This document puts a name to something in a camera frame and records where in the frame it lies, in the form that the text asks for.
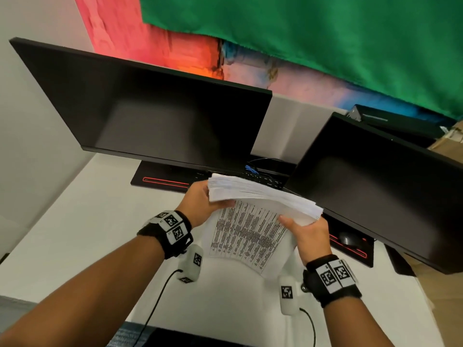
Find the white desk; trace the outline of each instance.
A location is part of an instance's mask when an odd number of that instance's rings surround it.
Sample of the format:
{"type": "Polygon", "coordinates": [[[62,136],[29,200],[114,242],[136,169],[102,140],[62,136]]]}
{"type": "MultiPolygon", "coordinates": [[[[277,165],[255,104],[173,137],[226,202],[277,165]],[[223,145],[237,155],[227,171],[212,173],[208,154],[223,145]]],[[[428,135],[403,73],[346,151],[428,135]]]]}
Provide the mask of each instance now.
{"type": "MultiPolygon", "coordinates": [[[[0,296],[39,302],[75,274],[135,236],[142,224],[174,209],[182,194],[130,185],[138,161],[97,154],[0,265],[0,296]]],[[[200,239],[202,230],[194,231],[200,239]]],[[[443,347],[415,278],[397,275],[376,242],[374,268],[346,258],[360,281],[363,301],[396,347],[443,347]]],[[[164,262],[128,320],[144,323],[177,259],[164,262]]],[[[296,257],[285,270],[302,273],[296,257]]],[[[320,305],[299,292],[312,316],[317,346],[329,346],[320,305]]],[[[232,260],[205,258],[200,279],[171,280],[150,325],[251,346],[284,346],[289,318],[280,312],[276,282],[232,260]]],[[[292,324],[304,346],[312,329],[301,314],[292,324]]]]}

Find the colorful wall mural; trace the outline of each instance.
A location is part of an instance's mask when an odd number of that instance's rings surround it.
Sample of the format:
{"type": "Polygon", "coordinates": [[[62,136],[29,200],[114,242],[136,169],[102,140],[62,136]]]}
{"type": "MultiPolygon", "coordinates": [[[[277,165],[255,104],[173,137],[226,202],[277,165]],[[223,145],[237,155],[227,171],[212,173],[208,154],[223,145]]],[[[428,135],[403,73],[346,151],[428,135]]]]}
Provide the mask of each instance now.
{"type": "Polygon", "coordinates": [[[144,24],[139,0],[75,0],[95,52],[349,110],[363,104],[444,124],[437,113],[228,41],[144,24]]]}

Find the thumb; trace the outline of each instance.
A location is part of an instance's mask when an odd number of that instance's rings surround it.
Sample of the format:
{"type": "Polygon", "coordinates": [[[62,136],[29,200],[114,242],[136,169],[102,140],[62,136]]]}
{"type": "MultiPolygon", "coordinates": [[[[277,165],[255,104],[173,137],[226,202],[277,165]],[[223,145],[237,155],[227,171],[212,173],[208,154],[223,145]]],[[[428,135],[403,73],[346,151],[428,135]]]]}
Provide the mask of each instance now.
{"type": "Polygon", "coordinates": [[[284,216],[284,215],[280,215],[278,217],[278,221],[286,228],[288,229],[289,231],[291,231],[293,233],[293,235],[296,235],[296,232],[298,230],[298,224],[296,224],[296,222],[294,221],[293,218],[289,218],[287,216],[284,216]]]}
{"type": "Polygon", "coordinates": [[[220,210],[222,208],[234,207],[235,200],[223,200],[223,201],[209,202],[209,205],[212,208],[212,212],[213,212],[215,210],[220,210]]]}

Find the wristband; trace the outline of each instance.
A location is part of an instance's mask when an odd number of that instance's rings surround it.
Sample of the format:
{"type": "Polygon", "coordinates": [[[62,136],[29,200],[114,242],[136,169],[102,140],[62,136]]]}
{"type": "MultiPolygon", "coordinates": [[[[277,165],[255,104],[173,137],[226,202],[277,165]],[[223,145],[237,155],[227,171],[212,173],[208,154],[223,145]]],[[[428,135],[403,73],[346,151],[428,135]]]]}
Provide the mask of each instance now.
{"type": "Polygon", "coordinates": [[[191,223],[179,210],[159,213],[136,234],[155,237],[164,250],[165,259],[182,254],[193,242],[191,223]]]}
{"type": "Polygon", "coordinates": [[[330,254],[307,263],[303,279],[322,308],[342,297],[361,298],[350,269],[339,258],[330,254]]]}

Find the hand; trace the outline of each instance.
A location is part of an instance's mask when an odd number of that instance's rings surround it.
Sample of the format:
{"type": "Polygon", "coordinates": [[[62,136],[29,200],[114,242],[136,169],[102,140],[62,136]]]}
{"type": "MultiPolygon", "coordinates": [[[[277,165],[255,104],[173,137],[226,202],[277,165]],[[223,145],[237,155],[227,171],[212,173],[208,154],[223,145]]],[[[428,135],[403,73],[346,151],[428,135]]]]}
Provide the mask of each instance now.
{"type": "Polygon", "coordinates": [[[190,186],[176,210],[188,218],[192,227],[197,227],[204,223],[213,211],[234,205],[234,200],[210,202],[207,180],[204,180],[196,181],[190,186]]]}
{"type": "Polygon", "coordinates": [[[304,266],[317,258],[332,254],[328,222],[325,218],[321,217],[307,226],[300,226],[293,219],[283,215],[279,216],[278,220],[296,238],[297,249],[304,266]]]}

